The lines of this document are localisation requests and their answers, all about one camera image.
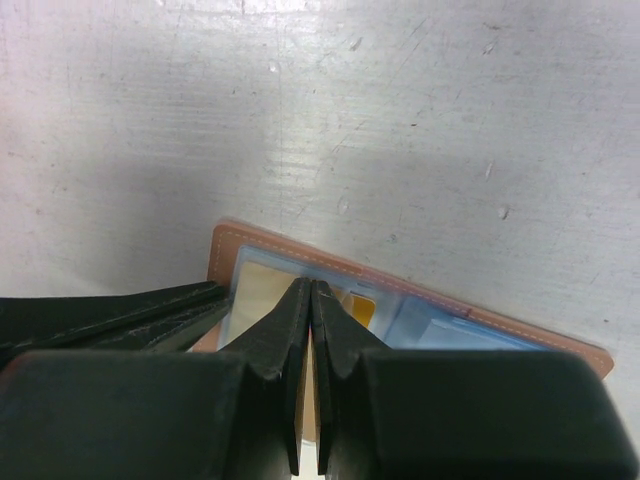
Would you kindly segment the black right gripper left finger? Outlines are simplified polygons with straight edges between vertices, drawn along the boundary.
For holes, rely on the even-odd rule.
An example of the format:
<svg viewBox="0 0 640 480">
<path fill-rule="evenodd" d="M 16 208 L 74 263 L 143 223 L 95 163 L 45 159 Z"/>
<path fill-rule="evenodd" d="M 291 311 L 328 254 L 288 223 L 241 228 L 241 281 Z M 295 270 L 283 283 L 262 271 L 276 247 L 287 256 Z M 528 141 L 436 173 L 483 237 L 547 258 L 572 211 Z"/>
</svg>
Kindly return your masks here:
<svg viewBox="0 0 640 480">
<path fill-rule="evenodd" d="M 224 475 L 297 475 L 311 281 L 294 280 L 276 306 L 223 348 L 243 363 Z"/>
</svg>

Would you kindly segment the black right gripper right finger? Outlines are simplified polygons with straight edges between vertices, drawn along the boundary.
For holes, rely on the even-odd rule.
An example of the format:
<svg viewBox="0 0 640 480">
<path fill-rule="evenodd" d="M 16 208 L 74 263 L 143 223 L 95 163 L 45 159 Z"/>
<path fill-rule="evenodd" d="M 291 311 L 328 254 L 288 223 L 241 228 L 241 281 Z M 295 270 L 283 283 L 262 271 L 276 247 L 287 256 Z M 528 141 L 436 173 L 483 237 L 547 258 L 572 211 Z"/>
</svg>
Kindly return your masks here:
<svg viewBox="0 0 640 480">
<path fill-rule="evenodd" d="M 341 306 L 329 285 L 311 289 L 318 472 L 400 473 L 396 355 Z"/>
</svg>

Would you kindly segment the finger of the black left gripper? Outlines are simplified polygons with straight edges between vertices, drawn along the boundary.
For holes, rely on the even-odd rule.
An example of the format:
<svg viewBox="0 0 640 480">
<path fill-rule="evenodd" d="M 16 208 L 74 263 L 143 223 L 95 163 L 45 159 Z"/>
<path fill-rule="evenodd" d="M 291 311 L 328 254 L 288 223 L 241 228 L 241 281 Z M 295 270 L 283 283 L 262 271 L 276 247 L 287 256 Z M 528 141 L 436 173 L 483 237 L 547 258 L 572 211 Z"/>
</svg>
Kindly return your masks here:
<svg viewBox="0 0 640 480">
<path fill-rule="evenodd" d="M 129 295 L 3 298 L 1 365 L 42 349 L 184 352 L 230 306 L 213 281 Z"/>
</svg>

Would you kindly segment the gold card with black stripe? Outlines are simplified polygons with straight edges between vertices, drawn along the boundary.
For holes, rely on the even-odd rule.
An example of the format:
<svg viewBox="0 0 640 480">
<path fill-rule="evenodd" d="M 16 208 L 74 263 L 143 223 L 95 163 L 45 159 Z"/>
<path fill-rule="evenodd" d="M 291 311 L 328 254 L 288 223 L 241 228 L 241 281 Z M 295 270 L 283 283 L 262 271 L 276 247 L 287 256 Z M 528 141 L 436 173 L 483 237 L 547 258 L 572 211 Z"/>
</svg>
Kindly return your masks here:
<svg viewBox="0 0 640 480">
<path fill-rule="evenodd" d="M 233 341 L 273 310 L 294 281 L 290 273 L 246 262 L 242 265 L 228 328 Z"/>
</svg>

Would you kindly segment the tan leather card holder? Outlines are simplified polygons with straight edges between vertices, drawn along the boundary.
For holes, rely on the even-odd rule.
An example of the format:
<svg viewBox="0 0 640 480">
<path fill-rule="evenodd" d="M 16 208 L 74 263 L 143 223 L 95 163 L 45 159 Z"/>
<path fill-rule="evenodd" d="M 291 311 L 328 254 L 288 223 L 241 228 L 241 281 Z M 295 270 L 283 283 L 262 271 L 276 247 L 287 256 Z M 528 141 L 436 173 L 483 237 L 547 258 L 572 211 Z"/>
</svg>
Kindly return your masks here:
<svg viewBox="0 0 640 480">
<path fill-rule="evenodd" d="M 585 341 L 549 331 L 441 295 L 419 284 L 331 255 L 276 233 L 233 220 L 213 231 L 208 277 L 231 297 L 240 270 L 254 262 L 297 277 L 372 299 L 375 313 L 367 328 L 396 349 L 559 350 L 583 357 L 600 377 L 614 367 L 609 352 Z M 214 352 L 228 340 L 230 312 L 193 346 Z"/>
</svg>

